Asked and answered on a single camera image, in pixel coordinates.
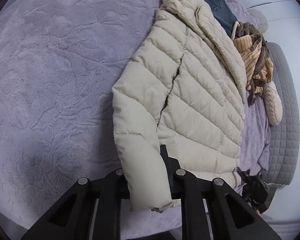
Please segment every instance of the clothing pile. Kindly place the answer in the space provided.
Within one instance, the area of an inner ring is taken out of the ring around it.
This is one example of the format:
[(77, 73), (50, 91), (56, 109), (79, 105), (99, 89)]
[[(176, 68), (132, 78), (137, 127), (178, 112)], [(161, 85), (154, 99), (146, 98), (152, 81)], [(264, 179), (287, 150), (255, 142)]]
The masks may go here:
[(171, 199), (161, 144), (198, 178), (240, 185), (246, 89), (250, 105), (256, 92), (266, 96), (268, 56), (262, 35), (238, 22), (225, 0), (162, 0), (113, 86), (114, 140), (132, 211), (180, 205)]

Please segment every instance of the bed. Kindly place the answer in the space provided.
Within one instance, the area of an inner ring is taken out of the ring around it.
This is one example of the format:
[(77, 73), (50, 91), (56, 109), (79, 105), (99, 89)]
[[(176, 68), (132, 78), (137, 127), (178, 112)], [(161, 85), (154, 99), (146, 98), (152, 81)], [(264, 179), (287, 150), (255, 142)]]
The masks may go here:
[[(239, 21), (256, 25), (238, 0), (226, 2)], [(160, 3), (5, 4), (0, 12), (0, 212), (6, 217), (28, 229), (80, 177), (99, 179), (120, 167), (111, 87), (150, 31)], [(254, 151), (244, 151), (251, 153), (250, 160), (242, 155), (242, 161), (258, 173), (271, 153), (265, 147), (266, 118), (253, 114), (263, 113), (262, 100), (246, 111), (254, 116), (247, 119), (250, 132), (259, 125), (263, 133), (257, 134), (261, 143)], [(245, 147), (253, 147), (248, 141)], [(129, 210), (129, 202), (124, 202), (122, 239), (181, 225), (178, 207), (163, 214)]]

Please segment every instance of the denim fabric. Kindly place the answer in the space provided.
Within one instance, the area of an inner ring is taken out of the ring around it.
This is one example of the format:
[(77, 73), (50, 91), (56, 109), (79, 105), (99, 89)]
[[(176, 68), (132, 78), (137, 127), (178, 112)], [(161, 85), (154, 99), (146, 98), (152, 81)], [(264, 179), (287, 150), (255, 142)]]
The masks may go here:
[(228, 36), (231, 36), (233, 24), (237, 21), (237, 18), (231, 12), (229, 7), (226, 5), (225, 0), (204, 0), (210, 7), (211, 11), (216, 20), (226, 30)]

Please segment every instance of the white round object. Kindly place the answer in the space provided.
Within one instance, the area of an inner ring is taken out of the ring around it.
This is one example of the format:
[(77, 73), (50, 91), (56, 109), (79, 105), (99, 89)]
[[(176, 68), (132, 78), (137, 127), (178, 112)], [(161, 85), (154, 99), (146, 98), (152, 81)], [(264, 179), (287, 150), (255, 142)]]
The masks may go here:
[(261, 34), (265, 33), (268, 30), (267, 17), (262, 12), (254, 8), (247, 9), (247, 11), (256, 20), (259, 32)]

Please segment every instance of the gray quilted mat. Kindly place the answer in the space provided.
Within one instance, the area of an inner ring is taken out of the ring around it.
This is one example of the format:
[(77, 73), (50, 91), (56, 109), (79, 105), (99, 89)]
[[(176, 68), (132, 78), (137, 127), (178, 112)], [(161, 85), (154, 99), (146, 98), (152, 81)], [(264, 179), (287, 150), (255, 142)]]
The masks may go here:
[(274, 63), (273, 81), (282, 101), (282, 121), (271, 127), (269, 169), (262, 177), (268, 184), (289, 185), (296, 170), (300, 120), (296, 91), (287, 60), (280, 46), (268, 42)]

